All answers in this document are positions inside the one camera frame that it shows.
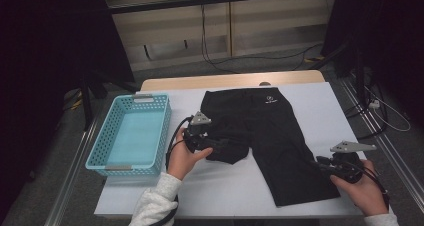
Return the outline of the black metal stand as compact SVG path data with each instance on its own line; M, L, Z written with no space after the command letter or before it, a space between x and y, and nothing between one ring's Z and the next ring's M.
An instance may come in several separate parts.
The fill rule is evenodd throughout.
M320 70L332 63L337 77L344 78L353 75L355 79L356 96L360 103L366 102L363 54L354 43L346 41L334 51L315 63L311 70Z

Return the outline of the narrow black curtain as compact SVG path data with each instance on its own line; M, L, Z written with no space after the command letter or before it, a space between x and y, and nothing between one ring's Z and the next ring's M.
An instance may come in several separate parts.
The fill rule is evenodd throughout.
M424 0L335 0L321 54L343 43L336 72L347 74L362 54L366 67L424 126Z

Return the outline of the black pants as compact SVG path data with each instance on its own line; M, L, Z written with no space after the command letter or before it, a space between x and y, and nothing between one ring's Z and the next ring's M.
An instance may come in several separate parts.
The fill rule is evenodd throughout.
M208 159L234 164L251 153L276 206L340 196L336 186L314 166L314 157L289 101L277 88L205 93L200 111L212 120L210 139L229 139L232 149Z

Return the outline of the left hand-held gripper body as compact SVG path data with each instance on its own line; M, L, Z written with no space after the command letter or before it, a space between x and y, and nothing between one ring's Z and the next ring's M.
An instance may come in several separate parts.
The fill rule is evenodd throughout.
M189 119L183 139L190 152L216 146L216 142L208 138L207 131L211 123L212 120L200 111Z

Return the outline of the beige cabinet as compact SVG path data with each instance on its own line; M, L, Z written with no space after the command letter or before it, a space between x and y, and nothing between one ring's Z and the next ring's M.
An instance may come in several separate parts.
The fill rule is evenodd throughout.
M176 0L106 0L122 7ZM134 71L297 49L324 40L334 0L247 0L115 14Z

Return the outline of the light blue perforated basket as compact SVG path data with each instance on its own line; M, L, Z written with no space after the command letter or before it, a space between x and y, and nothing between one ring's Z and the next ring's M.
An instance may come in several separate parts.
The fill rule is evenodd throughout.
M156 176L171 119L167 94L117 96L85 163L102 176Z

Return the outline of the person's right hand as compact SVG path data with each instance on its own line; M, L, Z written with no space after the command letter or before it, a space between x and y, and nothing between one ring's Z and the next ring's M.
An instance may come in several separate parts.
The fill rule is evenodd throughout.
M380 188L368 176L363 175L355 184L349 183L335 175L331 175L330 180L338 188L348 194L352 202L365 216L376 216L389 213L389 209L384 202Z

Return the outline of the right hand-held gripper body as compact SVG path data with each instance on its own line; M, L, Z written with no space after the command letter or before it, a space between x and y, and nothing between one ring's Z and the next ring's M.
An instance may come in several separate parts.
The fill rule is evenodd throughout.
M358 152L376 149L377 147L373 144L342 141L330 148L332 157L329 159L328 171L349 183L356 183L362 178L364 171L364 165L358 156Z

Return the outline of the wide black curtain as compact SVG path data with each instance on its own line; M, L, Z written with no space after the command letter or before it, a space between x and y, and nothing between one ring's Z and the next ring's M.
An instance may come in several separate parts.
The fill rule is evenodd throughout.
M0 0L0 222L43 156L64 95L133 79L106 0Z

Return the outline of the aluminium floor rail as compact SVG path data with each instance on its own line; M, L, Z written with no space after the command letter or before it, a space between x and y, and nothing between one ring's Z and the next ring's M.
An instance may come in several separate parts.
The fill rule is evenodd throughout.
M68 169L65 180L56 196L53 206L48 214L44 226L60 226L69 200L72 196L75 183L77 181L80 168L83 165L84 155L86 154L90 141L92 140L97 121L94 120L83 132L82 138L73 157L72 163Z
M380 173L395 214L402 220L423 218L424 128L411 122L380 85L365 88L367 99L380 101L378 109L358 101L352 77L336 79L332 87L357 140L377 147L366 157Z

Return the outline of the person's left hand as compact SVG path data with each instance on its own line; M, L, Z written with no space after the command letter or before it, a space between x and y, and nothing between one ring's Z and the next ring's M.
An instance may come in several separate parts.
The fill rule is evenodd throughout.
M206 148L202 151L192 153L185 144L183 133L184 128L180 128L176 135L176 144L171 151L167 169L168 174L179 180L183 180L198 161L206 158L213 152L212 148Z

